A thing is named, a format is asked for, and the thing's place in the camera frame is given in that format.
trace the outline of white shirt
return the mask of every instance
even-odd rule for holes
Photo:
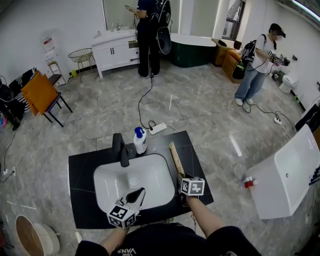
[[[254,58],[253,62],[251,63],[251,66],[257,70],[260,73],[266,74],[268,72],[268,66],[269,66],[269,59],[260,57],[258,54],[256,54],[256,50],[259,49],[263,51],[264,53],[268,54],[269,56],[272,56],[271,50],[275,50],[274,42],[270,40],[269,36],[266,34],[266,43],[265,38],[263,35],[260,35],[255,43],[254,48]]]

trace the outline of black countertop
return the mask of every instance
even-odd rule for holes
[[[186,131],[166,136],[148,137],[148,148],[146,152],[141,155],[137,154],[133,143],[127,145],[130,151],[129,160],[151,154],[163,156],[168,165],[176,192],[169,203],[141,210],[139,213],[141,216],[138,217],[134,223],[135,226],[169,219],[190,212],[190,208],[182,206],[180,196],[177,193],[178,173],[169,149],[169,144],[172,141],[174,141],[184,172],[205,180],[204,195],[201,196],[200,200],[205,205],[214,201],[205,174]],[[118,161],[119,159],[112,154],[111,148],[69,156],[70,196],[74,222],[77,229],[114,228],[113,225],[109,224],[107,214],[98,206],[94,172],[98,166]]]

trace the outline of drain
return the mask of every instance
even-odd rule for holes
[[[138,185],[138,180],[137,180],[136,178],[131,178],[131,179],[129,180],[129,185],[130,185],[131,187],[135,187],[136,185]]]

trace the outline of blue bottle cap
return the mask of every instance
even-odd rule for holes
[[[134,132],[136,133],[136,137],[138,139],[141,139],[143,134],[145,133],[144,130],[141,127],[137,127],[134,129]]]

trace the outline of wire stool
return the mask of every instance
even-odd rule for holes
[[[81,76],[80,76],[80,82],[82,83],[82,75],[83,75],[84,72],[85,72],[85,68],[84,68],[83,62],[89,61],[89,64],[90,64],[90,67],[91,67],[91,70],[92,70],[90,58],[92,57],[93,60],[96,61],[95,58],[94,58],[94,56],[93,56],[92,48],[85,48],[85,49],[81,49],[81,50],[76,50],[76,51],[74,51],[74,52],[71,52],[71,53],[68,55],[68,57],[69,57],[74,63],[77,63],[77,64],[78,64],[79,73],[80,73],[80,65],[79,65],[79,63],[81,63],[83,72],[81,72],[82,74],[81,74]]]

